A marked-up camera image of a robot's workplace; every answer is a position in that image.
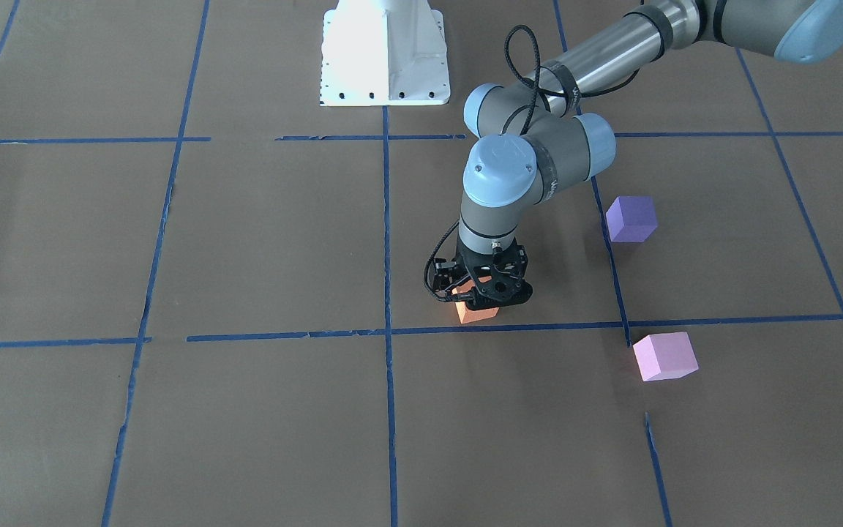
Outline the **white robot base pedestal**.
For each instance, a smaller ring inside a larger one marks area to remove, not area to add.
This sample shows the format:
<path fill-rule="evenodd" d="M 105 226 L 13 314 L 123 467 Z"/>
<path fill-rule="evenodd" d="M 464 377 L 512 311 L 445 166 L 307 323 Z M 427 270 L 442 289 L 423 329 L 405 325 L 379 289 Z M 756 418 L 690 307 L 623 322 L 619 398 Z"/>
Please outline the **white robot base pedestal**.
<path fill-rule="evenodd" d="M 319 104 L 431 106 L 451 99 L 443 13 L 427 1 L 339 1 L 323 15 Z"/>

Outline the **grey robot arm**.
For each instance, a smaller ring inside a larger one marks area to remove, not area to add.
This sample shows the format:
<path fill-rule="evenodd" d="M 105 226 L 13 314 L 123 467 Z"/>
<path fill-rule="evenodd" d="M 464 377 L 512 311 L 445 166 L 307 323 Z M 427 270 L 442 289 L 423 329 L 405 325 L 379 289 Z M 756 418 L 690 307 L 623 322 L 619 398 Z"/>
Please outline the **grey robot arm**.
<path fill-rule="evenodd" d="M 464 104 L 476 137 L 462 173 L 452 259 L 432 253 L 424 287 L 438 302 L 488 310 L 522 304 L 528 254 L 517 242 L 522 214 L 592 179 L 615 160 L 615 133 L 595 113 L 573 116 L 585 99 L 628 86 L 672 50 L 712 41 L 780 62 L 815 64 L 843 46 L 843 1 L 642 1 L 594 37 L 544 60 L 525 24 L 506 34 L 530 40 L 534 67 L 508 86 L 476 87 Z"/>

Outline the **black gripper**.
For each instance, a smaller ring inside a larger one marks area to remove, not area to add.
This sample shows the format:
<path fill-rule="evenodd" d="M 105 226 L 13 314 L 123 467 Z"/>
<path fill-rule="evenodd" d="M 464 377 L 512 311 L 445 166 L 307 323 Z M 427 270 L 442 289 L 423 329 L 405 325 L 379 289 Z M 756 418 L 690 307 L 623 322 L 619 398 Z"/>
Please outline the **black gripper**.
<path fill-rule="evenodd" d="M 460 244 L 454 259 L 432 260 L 432 292 L 441 302 L 465 306 L 513 306 L 528 302 L 528 254 L 521 244 L 489 255 Z"/>

